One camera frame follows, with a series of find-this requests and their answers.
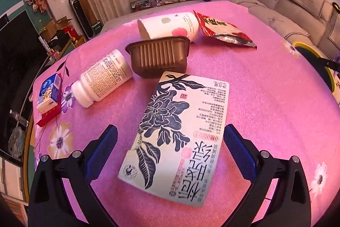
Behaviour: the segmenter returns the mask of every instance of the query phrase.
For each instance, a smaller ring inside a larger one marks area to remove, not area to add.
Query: pink apple print
[[[178,28],[174,29],[173,31],[171,31],[171,34],[173,36],[184,36],[184,37],[186,37],[188,35],[188,31],[185,28],[178,27]]]

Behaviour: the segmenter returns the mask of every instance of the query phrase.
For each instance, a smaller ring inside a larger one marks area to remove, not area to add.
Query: green apple print
[[[162,23],[163,23],[163,24],[166,24],[166,23],[169,23],[169,22],[171,22],[171,19],[170,19],[170,18],[168,18],[168,17],[162,18]]]

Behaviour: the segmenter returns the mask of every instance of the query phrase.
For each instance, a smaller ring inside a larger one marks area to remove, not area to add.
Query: pill bottle
[[[115,49],[80,75],[72,84],[75,99],[85,108],[101,101],[132,77],[132,71]]]

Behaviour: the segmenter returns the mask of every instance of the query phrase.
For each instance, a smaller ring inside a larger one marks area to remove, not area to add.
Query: metal screw
[[[81,154],[82,154],[81,151],[76,150],[76,151],[73,151],[72,157],[73,157],[73,158],[78,158]]]
[[[48,155],[43,155],[43,156],[40,158],[40,161],[46,162],[47,159],[48,159]]]
[[[300,162],[300,159],[299,159],[297,156],[293,156],[293,157],[292,157],[292,160],[293,160],[295,163]]]
[[[261,156],[262,156],[263,158],[268,158],[268,157],[269,157],[269,152],[266,151],[266,150],[262,150],[262,151],[261,151]]]

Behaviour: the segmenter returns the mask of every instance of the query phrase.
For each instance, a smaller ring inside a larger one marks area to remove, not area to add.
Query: pink tablecloth
[[[193,9],[236,25],[258,46],[257,50],[235,47],[203,36],[190,46],[188,74],[230,83],[226,124],[233,123],[244,138],[252,140],[259,150],[268,150],[274,157],[300,157],[309,189],[315,177],[318,178],[315,176],[318,164],[322,166],[324,162],[327,165],[322,192],[316,195],[315,187],[310,192],[314,224],[340,186],[339,105],[312,66],[303,57],[289,52],[283,38],[248,14],[245,7],[217,1],[183,6],[161,14]],[[133,21],[85,43],[35,81],[34,103],[43,80],[55,73],[61,63],[66,61],[58,71],[63,74],[62,90],[68,91],[69,85],[85,69],[113,49],[119,49],[130,63],[125,46],[138,40],[137,23]],[[56,132],[72,133],[64,141],[63,152],[58,153],[59,156],[68,156],[73,150],[83,150],[90,140],[101,135],[108,124],[113,124],[118,128],[118,143],[99,179],[91,185],[120,227],[221,226],[249,187],[225,145],[221,147],[215,175],[201,208],[158,198],[117,178],[157,82],[156,79],[147,80],[134,75],[88,109],[71,99],[56,119],[43,128],[36,126],[35,155],[56,157]],[[38,111],[34,110],[34,122],[39,119]],[[66,184],[66,190],[77,217],[85,220],[69,184]],[[268,204],[269,200],[265,200],[256,219],[263,217]]]

